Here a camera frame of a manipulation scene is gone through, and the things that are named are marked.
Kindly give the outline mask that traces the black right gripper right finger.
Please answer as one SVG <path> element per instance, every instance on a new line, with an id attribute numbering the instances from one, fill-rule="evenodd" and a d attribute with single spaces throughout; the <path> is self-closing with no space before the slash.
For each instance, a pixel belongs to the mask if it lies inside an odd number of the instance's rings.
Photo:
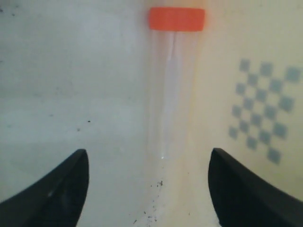
<path id="1" fill-rule="evenodd" d="M 303 202 L 269 184 L 221 148 L 214 148 L 208 187 L 222 227 L 301 227 Z"/>

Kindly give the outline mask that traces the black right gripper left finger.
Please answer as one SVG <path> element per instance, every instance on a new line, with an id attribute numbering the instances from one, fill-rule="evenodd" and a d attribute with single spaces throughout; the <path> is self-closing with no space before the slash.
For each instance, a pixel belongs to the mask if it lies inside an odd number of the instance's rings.
<path id="1" fill-rule="evenodd" d="M 51 172 L 0 204 L 2 227 L 75 227 L 89 187 L 89 158 L 78 149 Z"/>

